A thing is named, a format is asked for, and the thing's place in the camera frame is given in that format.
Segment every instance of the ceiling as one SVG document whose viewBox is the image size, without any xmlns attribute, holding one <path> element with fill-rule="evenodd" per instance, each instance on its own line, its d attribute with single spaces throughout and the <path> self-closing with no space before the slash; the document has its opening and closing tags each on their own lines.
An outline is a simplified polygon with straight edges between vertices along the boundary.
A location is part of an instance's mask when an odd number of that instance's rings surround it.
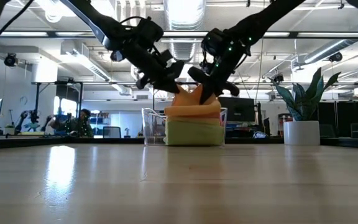
<svg viewBox="0 0 358 224">
<path fill-rule="evenodd" d="M 129 1 L 115 0 L 93 0 L 108 2 L 113 6 L 117 5 L 117 10 L 120 10 L 121 3 L 125 2 L 127 5 L 127 15 L 129 15 Z M 205 18 L 202 30 L 211 30 L 215 27 L 219 29 L 227 29 L 235 25 L 241 19 L 259 12 L 263 6 L 269 4 L 269 0 L 251 0 L 251 6 L 245 7 L 244 0 L 207 0 Z M 338 9 L 339 0 L 307 0 L 297 10 L 292 11 L 284 18 L 276 22 L 269 30 L 274 31 L 326 31 L 326 32 L 346 32 L 356 31 L 358 26 L 358 10 L 347 5 L 344 9 Z M 11 1 L 5 8 L 0 18 L 0 28 L 13 17 L 20 9 L 21 4 L 26 3 L 25 0 Z M 164 29 L 168 28 L 165 23 L 165 15 L 163 11 L 162 0 L 146 0 L 146 15 L 150 16 L 154 22 Z M 311 7 L 318 6 L 316 10 L 310 10 Z M 320 9 L 325 7 L 334 7 L 332 9 Z M 36 3 L 32 4 L 32 8 L 27 10 L 20 16 L 8 30 L 57 30 L 57 31 L 83 31 L 89 30 L 89 27 L 77 17 L 63 17 L 59 22 L 51 23 L 45 18 L 45 11 L 39 8 Z M 109 72 L 115 80 L 133 82 L 134 79 L 130 76 L 131 64 L 128 61 L 112 62 L 109 59 L 109 52 L 96 39 L 75 39 L 77 44 L 85 44 L 89 48 L 89 56 L 96 61 L 101 67 Z M 291 82 L 296 80 L 296 77 L 302 76 L 305 72 L 294 72 L 291 69 L 290 62 L 284 62 L 278 70 L 273 70 L 274 67 L 282 63 L 283 60 L 294 58 L 297 55 L 307 55 L 324 44 L 332 42 L 330 39 L 262 39 L 254 46 L 251 51 L 253 55 L 237 69 L 229 81 L 241 82 L 241 78 L 245 82 L 263 82 L 265 77 L 271 77 L 275 73 L 282 73 L 285 81 Z M 59 69 L 59 76 L 74 77 L 78 81 L 92 82 L 96 80 L 95 75 L 92 74 L 84 66 L 77 63 L 67 62 L 67 56 L 61 54 L 62 39 L 7 39 L 0 38 L 0 46 L 36 46 L 39 49 L 47 52 L 55 57 L 60 65 L 64 65 Z M 161 51 L 170 48 L 169 43 L 156 43 L 156 47 Z M 196 44 L 196 53 L 192 62 L 196 65 L 202 60 L 200 44 Z M 358 55 L 358 42 L 343 50 L 342 62 L 331 64 L 328 61 L 320 61 L 313 64 L 313 66 L 305 66 L 308 73 L 314 73 L 318 67 L 323 67 L 324 77 L 327 79 L 336 72 L 351 72 L 358 70 L 358 57 L 349 60 Z M 342 82 L 357 82 L 358 74 L 347 77 L 341 80 Z M 110 90 L 110 86 L 87 87 L 86 90 Z M 354 86 L 345 86 L 342 90 L 352 90 Z"/>
</svg>

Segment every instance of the wooden table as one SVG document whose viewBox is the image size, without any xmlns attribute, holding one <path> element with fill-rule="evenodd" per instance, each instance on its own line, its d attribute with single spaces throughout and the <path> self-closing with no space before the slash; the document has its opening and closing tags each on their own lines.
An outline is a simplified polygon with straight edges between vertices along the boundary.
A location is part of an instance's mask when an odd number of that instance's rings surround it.
<svg viewBox="0 0 358 224">
<path fill-rule="evenodd" d="M 358 149 L 1 149 L 0 223 L 358 223 Z"/>
</svg>

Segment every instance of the clear plastic container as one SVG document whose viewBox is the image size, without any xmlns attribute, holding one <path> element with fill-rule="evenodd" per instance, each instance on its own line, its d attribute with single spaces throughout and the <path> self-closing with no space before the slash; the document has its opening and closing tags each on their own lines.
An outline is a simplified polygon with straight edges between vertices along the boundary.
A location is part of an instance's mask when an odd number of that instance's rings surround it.
<svg viewBox="0 0 358 224">
<path fill-rule="evenodd" d="M 143 136 L 144 142 L 146 145 L 165 145 L 165 124 L 167 117 L 161 114 L 158 114 L 150 108 L 142 108 L 143 116 Z M 226 120 L 227 120 L 227 108 L 221 108 L 221 120 L 220 125 L 223 128 L 221 138 L 222 141 L 219 143 L 214 143 L 210 145 L 223 145 L 224 138 L 226 137 Z M 207 135 L 208 133 L 197 133 L 200 136 Z"/>
</svg>

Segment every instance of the potted plant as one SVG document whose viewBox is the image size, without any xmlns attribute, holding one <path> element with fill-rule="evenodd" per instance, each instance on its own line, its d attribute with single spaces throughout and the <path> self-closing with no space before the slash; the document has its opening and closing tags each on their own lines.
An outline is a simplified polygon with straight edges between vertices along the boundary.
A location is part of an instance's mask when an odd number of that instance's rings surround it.
<svg viewBox="0 0 358 224">
<path fill-rule="evenodd" d="M 311 121 L 311 116 L 318 106 L 324 91 L 337 82 L 340 72 L 333 75 L 324 86 L 321 68 L 313 75 L 309 88 L 305 89 L 298 83 L 293 84 L 293 92 L 272 81 L 278 93 L 287 104 L 294 121 L 284 123 L 284 143 L 288 145 L 316 146 L 320 145 L 319 122 Z"/>
<path fill-rule="evenodd" d="M 15 135 L 15 127 L 13 125 L 8 124 L 5 126 L 4 135 L 7 135 L 7 134 Z"/>
</svg>

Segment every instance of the person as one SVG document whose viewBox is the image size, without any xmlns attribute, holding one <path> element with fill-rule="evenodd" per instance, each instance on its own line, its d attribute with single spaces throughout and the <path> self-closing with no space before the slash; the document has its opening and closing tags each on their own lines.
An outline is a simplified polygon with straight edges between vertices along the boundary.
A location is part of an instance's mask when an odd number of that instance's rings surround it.
<svg viewBox="0 0 358 224">
<path fill-rule="evenodd" d="M 69 119 L 64 123 L 60 123 L 58 120 L 52 120 L 49 123 L 49 126 L 51 126 L 53 129 L 57 131 L 66 131 L 66 133 L 70 133 L 70 134 L 76 132 L 76 134 L 79 137 L 93 138 L 93 130 L 89 121 L 90 117 L 91 117 L 91 112 L 87 109 L 82 109 L 80 111 L 79 119 L 76 118 L 71 119 L 69 117 Z"/>
</svg>

